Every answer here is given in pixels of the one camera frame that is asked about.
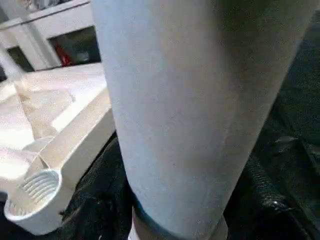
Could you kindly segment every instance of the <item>white wall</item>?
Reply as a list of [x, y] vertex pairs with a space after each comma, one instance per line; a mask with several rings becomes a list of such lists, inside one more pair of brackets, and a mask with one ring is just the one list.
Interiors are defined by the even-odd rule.
[[3, 23], [8, 20], [7, 15], [4, 13], [2, 8], [0, 7], [0, 23]]
[[0, 0], [0, 7], [9, 19], [21, 17], [27, 13], [26, 9], [19, 0]]

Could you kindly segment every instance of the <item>red object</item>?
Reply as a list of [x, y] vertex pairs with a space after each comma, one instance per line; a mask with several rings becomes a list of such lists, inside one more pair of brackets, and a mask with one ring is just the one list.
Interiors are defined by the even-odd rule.
[[73, 64], [71, 57], [68, 54], [66, 54], [64, 49], [59, 44], [56, 44], [54, 46], [54, 49], [61, 61], [62, 67], [67, 67]]

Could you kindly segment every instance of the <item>cardboard tube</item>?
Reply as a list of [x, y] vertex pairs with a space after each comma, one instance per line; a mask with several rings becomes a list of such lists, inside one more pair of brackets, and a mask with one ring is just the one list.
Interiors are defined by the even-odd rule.
[[92, 4], [140, 217], [209, 239], [319, 0]]

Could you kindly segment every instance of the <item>white tube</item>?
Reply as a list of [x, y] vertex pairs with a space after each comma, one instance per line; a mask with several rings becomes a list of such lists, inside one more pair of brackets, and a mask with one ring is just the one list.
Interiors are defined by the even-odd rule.
[[158, 227], [213, 233], [318, 3], [93, 1], [128, 181]]

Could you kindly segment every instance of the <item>white plastic part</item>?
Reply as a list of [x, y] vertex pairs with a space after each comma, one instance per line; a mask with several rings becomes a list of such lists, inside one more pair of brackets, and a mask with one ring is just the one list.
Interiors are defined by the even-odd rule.
[[42, 149], [53, 139], [53, 136], [45, 136], [42, 138], [36, 139], [33, 143], [25, 146], [23, 148], [24, 151], [40, 153]]
[[26, 118], [13, 83], [0, 84], [0, 147], [22, 150], [34, 141], [32, 127]]
[[[68, 92], [74, 99], [55, 119], [45, 120], [47, 124], [40, 129], [47, 129], [46, 134], [59, 133], [84, 109], [104, 88], [106, 80], [101, 63], [81, 66], [57, 68], [43, 72], [31, 72], [25, 74], [15, 87], [20, 96], [27, 99], [35, 96], [35, 92], [50, 92], [58, 90], [61, 93]], [[36, 106], [35, 101], [24, 101], [23, 107], [27, 113]]]
[[0, 148], [0, 192], [10, 195], [24, 179], [29, 169], [28, 159], [34, 157], [30, 152], [28, 156], [21, 151], [10, 148]]
[[35, 139], [55, 136], [58, 131], [52, 122], [73, 102], [66, 90], [36, 91], [22, 102], [23, 110], [29, 120]]
[[34, 235], [57, 229], [75, 187], [115, 131], [104, 89], [40, 152], [49, 167], [26, 178], [9, 196], [6, 218]]

